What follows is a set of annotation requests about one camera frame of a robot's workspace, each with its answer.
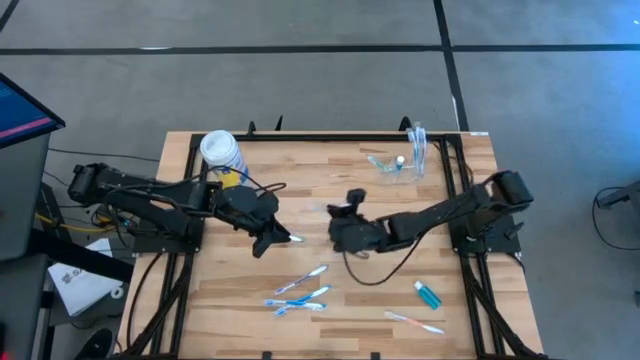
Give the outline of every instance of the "small bottle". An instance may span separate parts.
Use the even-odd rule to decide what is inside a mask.
[[[424,286],[420,281],[416,281],[413,284],[413,287],[418,291],[418,295],[427,303],[427,305],[431,306],[433,310],[437,309],[442,305],[442,301],[436,296],[436,294],[431,291],[428,287]]]
[[[404,166],[404,156],[398,156],[396,158],[396,172],[400,172]]]

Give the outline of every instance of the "wooden table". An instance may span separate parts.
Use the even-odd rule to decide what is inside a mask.
[[[191,134],[168,133],[159,179],[182,179]],[[490,138],[486,134],[461,136],[466,161],[476,182],[482,181],[497,169]],[[390,184],[366,155],[411,158],[407,143],[241,142],[240,147],[257,181],[263,185],[287,182],[287,188],[277,193],[277,218],[307,242],[272,245],[261,259],[255,259],[251,256],[253,239],[246,233],[234,232],[218,220],[207,220],[202,250],[195,256],[180,358],[260,358],[263,351],[272,351],[274,358],[369,358],[371,352],[380,352],[383,358],[475,358],[460,262],[451,250],[446,226],[429,232],[387,283],[369,287],[351,279],[341,254],[332,251],[327,235],[329,216],[321,210],[329,203],[344,203],[347,190],[356,187],[367,190],[360,211],[369,219],[421,210],[446,199],[442,162],[435,148],[429,149],[422,181]],[[351,257],[350,265],[360,278],[374,281],[384,277],[405,254],[372,254],[369,260]],[[152,258],[153,254],[147,254],[137,260],[132,289],[138,287]],[[134,313],[134,337],[157,309],[166,258],[163,255],[144,283]],[[275,309],[263,306],[264,299],[274,297],[276,288],[322,263],[329,264],[328,271],[282,298],[295,299],[331,284],[334,288],[318,298],[328,304],[324,312],[300,310],[275,318]],[[521,268],[506,255],[494,254],[489,257],[489,269],[498,309],[525,344],[541,352]],[[416,280],[440,296],[443,305],[439,309],[431,310],[416,295]],[[125,314],[133,293],[129,292]],[[446,335],[387,320],[383,316],[387,309],[442,328]],[[492,352],[488,322],[484,311],[480,312],[486,348]],[[122,344],[127,325],[125,317],[119,333]],[[172,328],[170,313],[165,329]],[[169,342],[170,331],[165,331],[164,351]]]

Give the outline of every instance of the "cable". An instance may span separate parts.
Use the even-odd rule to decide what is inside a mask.
[[[49,151],[65,153],[65,154],[119,157],[119,158],[142,160],[142,161],[149,161],[149,162],[160,162],[160,160],[158,160],[158,159],[151,159],[151,158],[145,158],[145,157],[142,157],[142,156],[134,156],[134,155],[90,153],[90,152],[85,152],[85,151],[71,151],[71,150],[63,150],[63,149],[56,149],[56,148],[49,148]]]
[[[416,240],[416,243],[413,244],[413,246],[411,247],[411,250],[409,250],[407,255],[405,255],[404,259],[402,259],[402,261],[400,261],[400,263],[393,270],[391,270],[389,275],[385,276],[385,278],[380,280],[380,281],[366,282],[366,281],[362,281],[362,280],[358,279],[358,277],[353,273],[353,271],[351,271],[351,267],[349,266],[349,262],[347,261],[347,252],[346,251],[342,251],[342,259],[344,259],[344,266],[347,268],[347,272],[349,273],[349,275],[351,275],[353,280],[355,280],[360,285],[376,286],[376,285],[384,284],[396,272],[398,272],[398,270],[400,270],[400,268],[402,267],[402,265],[404,265],[405,262],[407,262],[407,260],[409,259],[409,256],[411,256],[411,254],[413,254],[413,251],[418,247],[418,244],[420,244],[421,240],[422,240],[422,236],[418,240]]]
[[[122,246],[124,246],[125,248],[127,248],[128,250],[133,252],[133,249],[131,249],[127,245],[127,242],[124,241],[124,238],[122,237],[122,233],[120,233],[120,221],[118,221],[118,209],[115,209],[115,216],[114,217],[115,217],[115,222],[113,223],[113,226],[116,229],[116,235],[118,236],[118,240],[120,240],[120,243],[122,244]]]
[[[522,262],[522,260],[520,260],[515,253],[507,253],[507,255],[512,258],[513,260],[515,260],[515,262],[518,263],[518,265],[520,265],[520,267],[522,268],[522,273],[526,274],[527,273],[527,269],[524,267],[524,263]]]
[[[438,151],[441,151],[440,150],[440,145],[438,145],[438,143],[432,142],[430,144],[433,145],[436,149],[438,149]],[[455,156],[449,156],[449,159],[458,161],[458,159]],[[469,183],[471,185],[475,184],[475,179],[474,179],[474,176],[473,176],[473,170],[471,170],[471,166],[469,166],[469,164],[467,164],[466,161],[464,163],[464,166],[467,168],[467,172],[469,173]]]
[[[36,216],[36,218],[38,218],[38,220],[44,221],[47,224],[54,224],[54,221],[49,219],[48,217],[42,216],[42,215],[40,215],[38,213],[36,213],[35,216]],[[73,225],[68,225],[68,224],[59,224],[59,226],[65,228],[65,229],[81,231],[81,232],[86,232],[86,233],[104,233],[104,232],[109,232],[109,231],[113,230],[112,228],[90,229],[90,228],[83,228],[83,227],[78,227],[78,226],[73,226]]]
[[[279,182],[279,183],[269,184],[267,186],[262,187],[261,189],[256,189],[256,191],[263,190],[264,193],[260,194],[260,196],[262,196],[262,195],[264,195],[264,194],[266,194],[268,192],[274,193],[274,192],[280,191],[280,190],[282,190],[282,189],[284,189],[286,187],[287,187],[287,183]]]
[[[69,186],[69,184],[67,184],[66,182],[60,180],[59,177],[53,175],[52,173],[48,172],[47,170],[43,171],[45,175],[49,175],[51,176],[55,181],[59,182],[60,184],[62,184],[63,186]]]
[[[166,184],[166,185],[152,185],[152,187],[153,187],[153,188],[156,188],[156,189],[168,189],[168,188],[171,188],[171,187],[174,187],[174,186],[178,186],[178,185],[182,185],[182,184],[184,184],[184,183],[187,183],[187,182],[190,182],[190,181],[192,181],[192,180],[195,180],[195,179],[199,178],[199,177],[200,177],[200,176],[202,176],[202,175],[205,175],[205,176],[206,176],[208,173],[210,173],[210,172],[212,172],[212,171],[214,171],[214,170],[219,170],[219,169],[227,169],[227,170],[232,171],[232,172],[234,172],[234,173],[236,173],[236,174],[242,175],[242,176],[246,177],[246,178],[247,178],[247,180],[251,181],[254,185],[256,185],[256,186],[258,187],[258,190],[268,191],[264,186],[260,185],[257,181],[255,181],[255,180],[254,180],[252,177],[250,177],[249,175],[247,175],[247,174],[243,173],[243,172],[242,172],[242,171],[240,171],[240,170],[234,169],[234,168],[232,168],[232,167],[224,166],[224,165],[221,165],[221,166],[212,166],[212,167],[210,167],[209,169],[207,169],[207,171],[205,171],[205,172],[204,172],[204,174],[198,174],[198,175],[192,176],[192,177],[190,177],[190,178],[186,178],[186,179],[184,179],[184,180],[180,180],[180,181],[175,182],[175,183],[172,183],[172,184]]]
[[[598,234],[598,237],[600,238],[600,240],[602,240],[602,242],[607,244],[609,247],[612,247],[612,248],[617,249],[617,250],[624,250],[624,251],[638,251],[638,250],[640,250],[640,248],[624,248],[624,247],[621,247],[621,246],[613,245],[612,243],[608,242],[604,238],[604,236],[602,236],[602,233],[600,233],[600,229],[598,228],[598,223],[596,222],[596,204],[598,202],[598,197],[600,196],[600,194],[602,194],[605,191],[619,190],[619,189],[622,189],[622,187],[620,187],[620,186],[607,187],[607,188],[604,188],[604,189],[598,191],[596,196],[593,197],[593,204],[591,205],[591,220],[593,221],[593,228],[596,229],[596,233]]]
[[[468,197],[472,196],[472,192],[468,191],[466,193],[464,193],[465,196],[458,199],[458,205],[457,206],[453,206],[451,209],[449,209],[449,211],[447,211],[447,213],[442,216],[442,223],[447,223],[449,222],[449,216],[451,216],[451,214],[453,214],[454,212],[456,212],[456,210],[458,210],[462,204],[464,204],[464,202],[467,200]],[[407,262],[407,260],[409,259],[409,256],[411,256],[411,254],[413,254],[413,252],[415,251],[415,249],[418,247],[418,245],[420,244],[420,242],[422,241],[424,235],[427,233],[428,231],[424,231],[419,233],[416,238],[416,242],[413,244],[413,246],[411,247],[411,250],[409,250],[409,252],[407,253],[407,255],[405,255],[404,259],[402,259],[402,261],[400,261],[400,263],[393,269],[391,270],[391,272],[389,273],[389,275],[385,276],[384,279],[379,280],[379,281],[375,281],[375,282],[365,282],[362,281],[360,279],[358,279],[358,277],[353,273],[353,271],[351,271],[351,267],[349,266],[349,262],[347,261],[347,253],[346,251],[342,251],[342,258],[344,260],[344,265],[347,268],[347,272],[349,273],[349,275],[351,275],[351,277],[353,278],[353,280],[355,280],[357,283],[359,283],[360,285],[366,285],[366,286],[376,286],[376,285],[380,285],[380,284],[384,284],[385,282],[387,282],[387,280],[389,280],[396,272],[398,272],[398,270],[400,270],[400,268],[402,267],[402,265],[404,265],[405,262]]]
[[[158,259],[160,259],[160,256],[162,256],[162,253],[158,253],[153,258],[153,260],[151,260],[151,262],[149,263],[149,266],[147,266],[147,269],[142,274],[142,277],[140,278],[140,283],[138,283],[138,288],[136,289],[136,292],[133,295],[133,300],[131,301],[131,308],[129,309],[129,322],[127,323],[127,348],[131,347],[131,321],[133,320],[133,311],[136,308],[136,302],[138,302],[138,296],[140,295],[140,290],[142,289],[142,285],[144,284],[144,281],[147,280],[147,276],[149,276],[149,272],[151,271],[151,268],[153,268],[153,265],[155,265]]]

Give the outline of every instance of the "monitor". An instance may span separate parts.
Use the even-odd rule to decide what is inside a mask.
[[[0,73],[0,149],[64,126],[56,114]]]

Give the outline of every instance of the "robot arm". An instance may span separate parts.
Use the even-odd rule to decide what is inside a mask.
[[[270,191],[258,194],[261,190],[246,186],[223,189],[220,182],[204,178],[168,183],[132,176],[106,164],[76,165],[74,173],[69,197],[85,206],[105,204],[139,217],[140,228],[145,230],[131,229],[133,235],[148,234],[153,228],[156,236],[180,242],[189,249],[189,244],[201,237],[197,222],[214,217],[255,236],[256,258],[272,243],[290,241],[291,234],[275,218],[278,198]]]
[[[364,198],[365,191],[355,189],[347,194],[348,205],[327,207],[334,251],[384,253],[404,249],[432,228],[463,216],[467,217],[469,236],[477,238],[499,218],[522,211],[533,201],[520,174],[511,171],[495,173],[469,191],[420,212],[402,212],[373,221],[357,214]]]

